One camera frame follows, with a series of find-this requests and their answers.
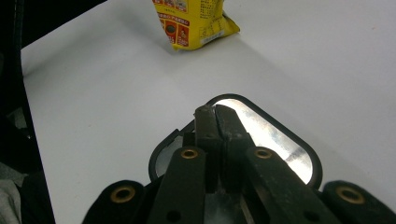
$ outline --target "yellow package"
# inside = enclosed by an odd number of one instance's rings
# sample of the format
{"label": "yellow package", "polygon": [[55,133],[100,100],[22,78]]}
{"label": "yellow package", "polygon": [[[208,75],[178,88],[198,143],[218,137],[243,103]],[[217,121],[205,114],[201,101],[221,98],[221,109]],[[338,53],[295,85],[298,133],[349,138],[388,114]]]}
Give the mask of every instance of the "yellow package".
{"label": "yellow package", "polygon": [[239,32],[223,14],[223,0],[152,0],[174,49],[198,49]]}

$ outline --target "black rubber rim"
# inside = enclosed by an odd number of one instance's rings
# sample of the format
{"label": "black rubber rim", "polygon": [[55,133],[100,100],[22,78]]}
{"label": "black rubber rim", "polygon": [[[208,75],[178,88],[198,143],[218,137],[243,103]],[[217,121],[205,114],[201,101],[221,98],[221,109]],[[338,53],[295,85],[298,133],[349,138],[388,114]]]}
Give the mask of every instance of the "black rubber rim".
{"label": "black rubber rim", "polygon": [[[283,124],[281,124],[279,121],[274,119],[272,116],[264,112],[261,108],[253,104],[251,101],[249,101],[247,98],[238,95],[238,94],[222,94],[219,95],[213,99],[211,99],[209,102],[207,102],[207,105],[214,105],[220,100],[225,100],[225,99],[234,99],[237,101],[242,102],[243,104],[247,105],[250,109],[252,109],[254,112],[262,116],[264,119],[268,120],[271,124],[273,124],[275,127],[277,127],[282,133],[284,133],[286,136],[288,136],[291,140],[296,142],[298,145],[300,145],[307,153],[308,156],[312,162],[312,177],[310,181],[306,184],[307,186],[318,189],[320,187],[322,177],[323,177],[323,170],[322,170],[322,165],[320,162],[320,159],[318,157],[318,154],[315,152],[315,150],[309,146],[303,139],[301,139],[299,136],[297,136],[295,133],[293,133],[291,130],[289,130],[287,127],[285,127]],[[177,136],[182,136],[183,133],[190,133],[194,129],[194,120],[191,121],[186,127],[184,127],[181,131],[178,129],[174,130],[171,134],[169,134],[161,143],[155,147],[154,151],[151,154],[151,157],[149,159],[148,163],[148,175],[151,181],[154,181],[155,179],[158,178],[157,172],[155,169],[155,165],[157,162],[157,158],[160,155],[161,151],[167,147],[169,144],[171,144],[174,139]]]}

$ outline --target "white table surface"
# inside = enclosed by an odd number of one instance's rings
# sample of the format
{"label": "white table surface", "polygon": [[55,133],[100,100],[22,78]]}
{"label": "white table surface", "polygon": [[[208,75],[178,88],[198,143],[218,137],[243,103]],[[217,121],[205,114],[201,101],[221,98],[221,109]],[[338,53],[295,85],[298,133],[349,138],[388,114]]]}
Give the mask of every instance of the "white table surface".
{"label": "white table surface", "polygon": [[152,150],[196,107],[237,93],[303,138],[324,180],[396,210],[396,2],[228,0],[241,27],[173,51],[151,1],[109,0],[22,51],[57,223],[109,184],[147,184]]}

